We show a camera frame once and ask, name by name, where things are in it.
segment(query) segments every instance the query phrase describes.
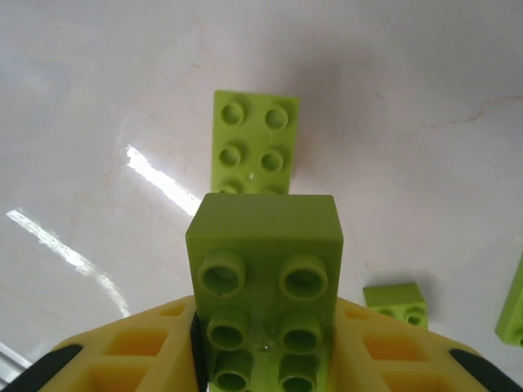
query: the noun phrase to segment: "white floor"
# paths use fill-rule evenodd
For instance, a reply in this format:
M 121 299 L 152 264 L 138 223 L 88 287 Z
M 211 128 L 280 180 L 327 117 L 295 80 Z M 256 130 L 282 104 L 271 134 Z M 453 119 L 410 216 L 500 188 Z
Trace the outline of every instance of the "white floor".
M 340 296 L 416 279 L 432 331 L 523 383 L 494 326 L 523 250 L 518 0 L 0 3 L 0 341 L 29 361 L 192 292 L 212 93 L 302 98 L 292 193 L 333 194 Z

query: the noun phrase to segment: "small green brick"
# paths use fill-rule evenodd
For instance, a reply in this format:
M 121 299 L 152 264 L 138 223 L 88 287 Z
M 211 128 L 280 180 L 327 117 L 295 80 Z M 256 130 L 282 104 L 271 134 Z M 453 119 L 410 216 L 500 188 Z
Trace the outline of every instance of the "small green brick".
M 367 307 L 428 329 L 427 304 L 416 283 L 365 287 L 363 293 Z
M 299 99 L 214 93 L 211 192 L 287 194 Z
M 326 390 L 343 247 L 333 197 L 207 194 L 186 241 L 211 391 Z
M 503 343 L 523 347 L 523 256 L 495 331 Z

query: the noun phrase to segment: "green lego brick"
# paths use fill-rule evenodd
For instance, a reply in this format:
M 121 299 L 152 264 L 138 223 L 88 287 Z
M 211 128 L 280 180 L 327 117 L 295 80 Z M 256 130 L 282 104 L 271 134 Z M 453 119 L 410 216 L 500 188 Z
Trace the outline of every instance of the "green lego brick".
M 523 347 L 523 256 L 495 331 L 503 343 Z
M 186 234 L 212 391 L 325 391 L 343 235 L 332 196 L 207 194 Z
M 416 283 L 365 287 L 363 293 L 367 307 L 428 329 L 427 304 Z
M 287 194 L 299 99 L 214 93 L 211 192 Z

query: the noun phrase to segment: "lime green brick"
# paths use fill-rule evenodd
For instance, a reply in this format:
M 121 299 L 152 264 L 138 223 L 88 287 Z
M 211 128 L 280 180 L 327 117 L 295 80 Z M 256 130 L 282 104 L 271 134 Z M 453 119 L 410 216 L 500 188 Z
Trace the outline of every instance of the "lime green brick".
M 211 192 L 287 194 L 299 99 L 214 93 Z
M 186 241 L 211 390 L 326 390 L 343 245 L 333 197 L 207 194 Z
M 503 343 L 523 347 L 523 256 L 495 331 Z
M 363 293 L 378 313 L 428 329 L 427 304 L 416 283 L 365 287 Z

